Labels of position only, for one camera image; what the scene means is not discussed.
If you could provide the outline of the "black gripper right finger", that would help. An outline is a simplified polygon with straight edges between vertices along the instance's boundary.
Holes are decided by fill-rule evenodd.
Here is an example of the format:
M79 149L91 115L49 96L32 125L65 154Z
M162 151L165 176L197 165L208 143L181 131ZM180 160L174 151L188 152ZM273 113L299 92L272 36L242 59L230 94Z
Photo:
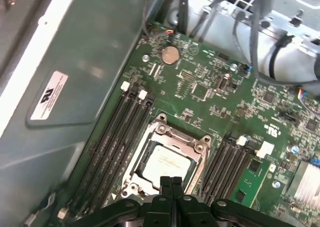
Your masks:
M228 199L218 199L211 204L198 201L196 197L184 194L182 178L172 178L174 200L180 215L182 227L271 227L272 218Z

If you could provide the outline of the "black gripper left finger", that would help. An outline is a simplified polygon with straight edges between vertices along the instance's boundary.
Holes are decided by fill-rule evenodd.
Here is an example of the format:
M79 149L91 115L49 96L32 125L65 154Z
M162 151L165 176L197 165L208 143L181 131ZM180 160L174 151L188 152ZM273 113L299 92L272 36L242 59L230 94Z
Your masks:
M169 176L160 178L160 192L140 204L122 199L82 218L83 227L169 227L172 222L173 195Z

